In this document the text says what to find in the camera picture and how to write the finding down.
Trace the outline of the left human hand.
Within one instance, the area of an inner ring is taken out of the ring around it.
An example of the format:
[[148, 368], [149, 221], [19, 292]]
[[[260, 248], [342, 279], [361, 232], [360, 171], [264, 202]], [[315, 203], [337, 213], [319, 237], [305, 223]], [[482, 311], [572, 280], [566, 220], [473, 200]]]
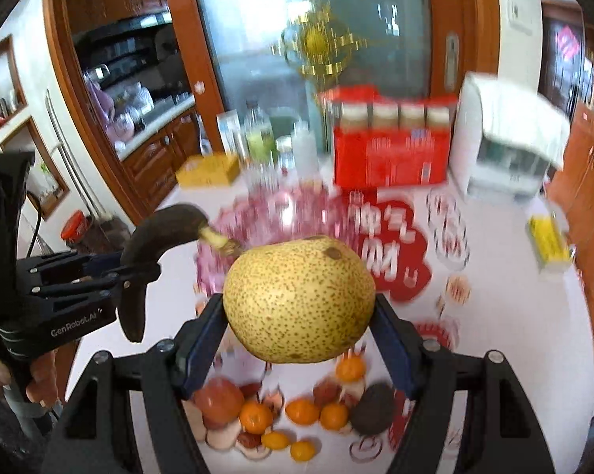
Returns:
[[[45, 353], [30, 365], [31, 381], [26, 388], [32, 403], [50, 408], [58, 402], [56, 352]], [[5, 398], [4, 387], [12, 382], [9, 368], [0, 361], [0, 400]]]

